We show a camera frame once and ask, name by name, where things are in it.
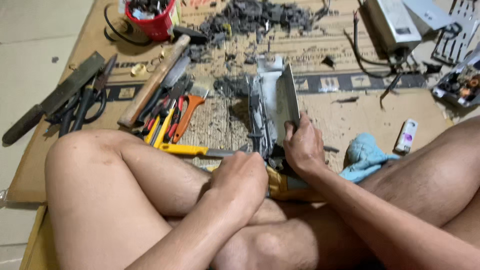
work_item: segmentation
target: wooden hammer handle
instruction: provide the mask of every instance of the wooden hammer handle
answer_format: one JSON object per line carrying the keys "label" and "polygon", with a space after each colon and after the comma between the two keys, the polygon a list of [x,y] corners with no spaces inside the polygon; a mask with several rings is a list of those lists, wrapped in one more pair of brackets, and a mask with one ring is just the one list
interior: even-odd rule
{"label": "wooden hammer handle", "polygon": [[185,133],[187,130],[188,124],[190,123],[190,119],[192,119],[193,112],[198,107],[198,105],[205,102],[205,99],[199,96],[192,96],[188,95],[188,107],[182,118],[180,119],[180,123],[177,126],[177,130],[175,135],[173,136],[172,142],[176,144],[180,137]]}
{"label": "wooden hammer handle", "polygon": [[177,59],[181,56],[185,48],[190,43],[190,37],[182,35],[175,45],[173,45],[170,56],[165,58],[159,66],[155,69],[155,72],[145,82],[144,86],[138,92],[137,96],[133,99],[130,106],[123,112],[117,123],[119,125],[131,128],[138,118],[138,115],[142,112],[143,108],[147,105],[149,99],[155,93],[156,89],[173,67]]}

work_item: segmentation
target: hairy leg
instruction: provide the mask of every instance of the hairy leg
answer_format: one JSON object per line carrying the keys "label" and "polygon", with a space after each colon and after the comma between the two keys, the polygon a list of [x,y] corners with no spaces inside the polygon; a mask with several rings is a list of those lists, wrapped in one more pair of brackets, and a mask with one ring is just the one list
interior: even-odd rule
{"label": "hairy leg", "polygon": [[[120,131],[79,131],[52,147],[48,208],[65,269],[125,268],[164,237],[162,216],[185,216],[210,173]],[[286,219],[265,200],[251,224]]]}
{"label": "hairy leg", "polygon": [[[360,186],[480,244],[480,195],[474,197],[480,185],[479,130],[479,117],[456,125]],[[227,242],[214,265],[218,269],[342,269],[372,258],[368,247],[327,205],[287,222],[243,228]]]}

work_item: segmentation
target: white floor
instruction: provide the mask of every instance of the white floor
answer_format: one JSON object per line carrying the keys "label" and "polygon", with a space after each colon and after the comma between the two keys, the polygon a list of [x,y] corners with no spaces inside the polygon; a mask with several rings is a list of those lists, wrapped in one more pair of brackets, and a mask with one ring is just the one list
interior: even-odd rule
{"label": "white floor", "polygon": [[[57,85],[93,0],[2,0],[0,134]],[[56,63],[52,57],[58,57]],[[0,147],[0,190],[7,189],[32,131]],[[0,269],[18,269],[36,211],[0,209]]]}

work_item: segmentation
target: orange brush handle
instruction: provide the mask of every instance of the orange brush handle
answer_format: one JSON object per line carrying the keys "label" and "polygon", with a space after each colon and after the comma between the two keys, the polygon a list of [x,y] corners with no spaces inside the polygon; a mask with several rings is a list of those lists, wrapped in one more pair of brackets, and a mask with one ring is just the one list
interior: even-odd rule
{"label": "orange brush handle", "polygon": [[173,136],[172,142],[174,144],[177,143],[180,140],[182,135],[187,130],[188,124],[190,123],[190,120],[192,119],[192,115],[193,115],[193,112],[195,111],[195,109],[198,107],[198,105],[200,105],[204,102],[205,102],[204,98],[201,98],[199,96],[188,95],[187,111],[184,113],[184,115],[180,119],[180,123],[177,126],[177,130],[175,132],[175,135]]}

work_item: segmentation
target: person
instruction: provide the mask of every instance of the person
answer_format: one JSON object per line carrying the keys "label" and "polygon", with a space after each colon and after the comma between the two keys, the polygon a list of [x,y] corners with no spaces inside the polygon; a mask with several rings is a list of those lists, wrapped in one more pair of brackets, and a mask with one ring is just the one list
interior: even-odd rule
{"label": "person", "polygon": [[59,139],[46,160],[63,269],[478,269],[480,118],[360,185],[329,170],[322,133],[286,123],[288,164],[328,204],[265,198],[258,153],[212,174],[112,130]]}

